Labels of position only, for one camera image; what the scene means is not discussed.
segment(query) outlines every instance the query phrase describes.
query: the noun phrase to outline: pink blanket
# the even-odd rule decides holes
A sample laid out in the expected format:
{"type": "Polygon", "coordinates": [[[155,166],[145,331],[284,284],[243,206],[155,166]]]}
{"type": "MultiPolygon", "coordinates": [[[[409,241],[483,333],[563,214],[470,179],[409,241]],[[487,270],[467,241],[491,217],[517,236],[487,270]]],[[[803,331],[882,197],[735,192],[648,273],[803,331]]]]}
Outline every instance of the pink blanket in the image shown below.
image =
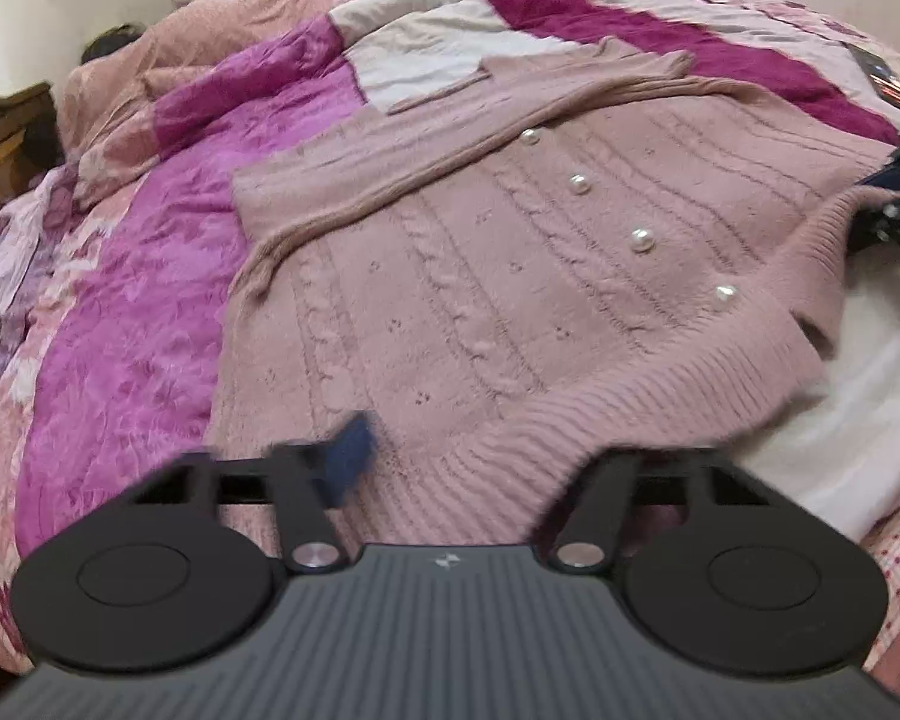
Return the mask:
{"type": "MultiPolygon", "coordinates": [[[[87,216],[58,247],[34,326],[0,381],[2,668],[28,666],[7,609],[20,556],[202,440],[226,289],[245,257],[230,201],[237,167],[291,148],[367,100],[386,105],[399,90],[424,91],[428,79],[453,82],[468,57],[487,51],[487,35],[517,53],[605,35],[644,50],[690,47],[705,74],[762,83],[834,127],[895,138],[893,113],[832,50],[842,33],[818,14],[736,1],[721,5],[741,25],[727,35],[707,0],[610,1],[416,0],[410,9],[420,13],[466,11],[459,32],[447,20],[419,33],[431,53],[415,44],[401,53],[412,43],[400,32],[405,0],[333,0],[330,16],[317,0],[198,1],[74,75],[61,128],[87,216]]],[[[859,42],[900,72],[899,55],[866,36],[859,42]]],[[[872,550],[888,572],[897,565],[888,543],[872,550]]],[[[900,591],[900,576],[890,579],[900,591]]],[[[898,627],[895,598],[881,646],[898,627]]]]}

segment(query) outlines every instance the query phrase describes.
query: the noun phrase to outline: pearl button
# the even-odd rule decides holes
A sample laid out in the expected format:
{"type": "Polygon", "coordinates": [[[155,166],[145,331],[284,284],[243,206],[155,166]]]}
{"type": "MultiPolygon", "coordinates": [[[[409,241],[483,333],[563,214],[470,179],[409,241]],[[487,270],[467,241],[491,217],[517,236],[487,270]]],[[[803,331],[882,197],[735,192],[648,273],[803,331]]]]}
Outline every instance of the pearl button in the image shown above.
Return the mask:
{"type": "Polygon", "coordinates": [[[737,288],[732,287],[730,284],[720,285],[715,292],[717,293],[717,300],[720,301],[720,303],[730,303],[730,301],[738,295],[737,288]]]}
{"type": "Polygon", "coordinates": [[[579,173],[570,176],[570,191],[573,191],[573,194],[586,194],[590,191],[589,179],[579,173]]]}
{"type": "Polygon", "coordinates": [[[644,254],[656,246],[656,240],[653,237],[652,230],[645,230],[639,227],[631,232],[631,249],[637,254],[644,254]]]}

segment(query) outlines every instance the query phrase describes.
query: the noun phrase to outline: ribbed texture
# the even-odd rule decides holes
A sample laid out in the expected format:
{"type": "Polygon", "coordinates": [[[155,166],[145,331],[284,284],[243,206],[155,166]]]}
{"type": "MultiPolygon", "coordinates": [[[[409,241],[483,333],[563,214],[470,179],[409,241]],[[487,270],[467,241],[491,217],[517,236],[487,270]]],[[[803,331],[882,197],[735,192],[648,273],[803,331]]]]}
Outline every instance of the ribbed texture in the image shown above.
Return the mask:
{"type": "Polygon", "coordinates": [[[507,543],[606,446],[769,420],[823,373],[801,323],[836,342],[848,225],[888,196],[847,188],[889,148],[687,60],[498,58],[244,170],[255,250],[208,442],[247,456],[374,410],[376,469],[334,515],[349,545],[507,543]]]}
{"type": "Polygon", "coordinates": [[[724,678],[648,641],[599,580],[526,547],[373,548],[297,580],[211,661],[137,680],[41,666],[0,720],[900,720],[845,669],[792,683],[724,678]]]}

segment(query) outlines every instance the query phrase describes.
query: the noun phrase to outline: cable knit pattern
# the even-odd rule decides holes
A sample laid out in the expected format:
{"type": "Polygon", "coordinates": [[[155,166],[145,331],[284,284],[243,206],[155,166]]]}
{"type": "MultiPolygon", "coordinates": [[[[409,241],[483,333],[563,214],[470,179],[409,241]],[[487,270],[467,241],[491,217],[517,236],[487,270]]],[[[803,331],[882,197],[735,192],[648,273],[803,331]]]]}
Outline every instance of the cable knit pattern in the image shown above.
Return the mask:
{"type": "Polygon", "coordinates": [[[372,409],[347,545],[500,543],[604,447],[772,418],[823,373],[804,327],[836,342],[848,225],[890,196],[852,185],[889,148],[686,69],[612,41],[487,60],[242,170],[208,440],[244,456],[372,409]]]}

